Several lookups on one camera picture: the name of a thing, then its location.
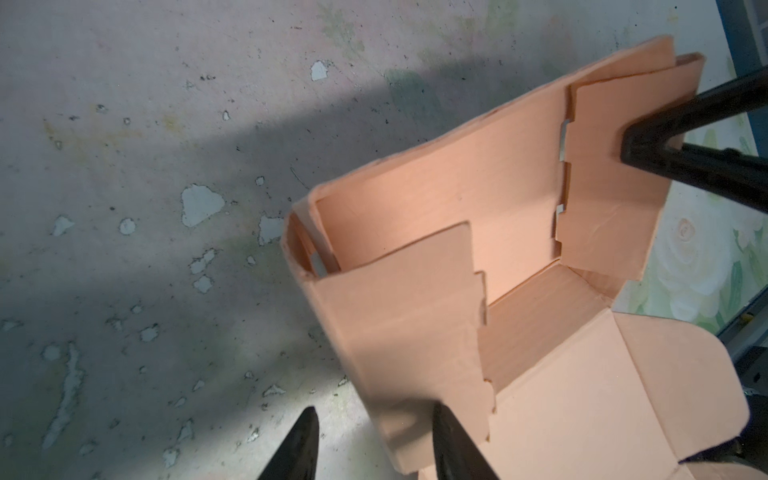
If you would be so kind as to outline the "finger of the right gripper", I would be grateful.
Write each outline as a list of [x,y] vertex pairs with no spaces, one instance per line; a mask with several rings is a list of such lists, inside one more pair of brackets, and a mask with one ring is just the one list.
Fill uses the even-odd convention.
[[767,105],[767,68],[738,77],[630,125],[620,160],[626,165],[767,211],[767,159],[672,138]]

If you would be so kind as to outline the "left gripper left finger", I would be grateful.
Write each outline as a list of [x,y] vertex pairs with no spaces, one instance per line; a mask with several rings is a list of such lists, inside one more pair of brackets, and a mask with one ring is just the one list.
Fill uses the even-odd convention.
[[320,427],[314,406],[305,408],[282,441],[259,480],[313,480],[319,454]]

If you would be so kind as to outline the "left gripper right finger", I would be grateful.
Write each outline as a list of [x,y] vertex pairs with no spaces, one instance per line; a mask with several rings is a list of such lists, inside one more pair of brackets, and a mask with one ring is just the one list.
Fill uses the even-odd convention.
[[436,402],[432,413],[432,442],[439,480],[498,480],[452,410]]

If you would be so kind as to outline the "orange cardboard paper box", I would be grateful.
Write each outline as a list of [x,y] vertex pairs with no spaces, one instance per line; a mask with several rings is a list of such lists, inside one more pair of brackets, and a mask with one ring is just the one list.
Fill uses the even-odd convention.
[[286,262],[396,471],[435,477],[441,402],[501,479],[761,477],[699,459],[749,419],[724,345],[612,309],[670,188],[622,135],[704,63],[654,38],[293,207]]

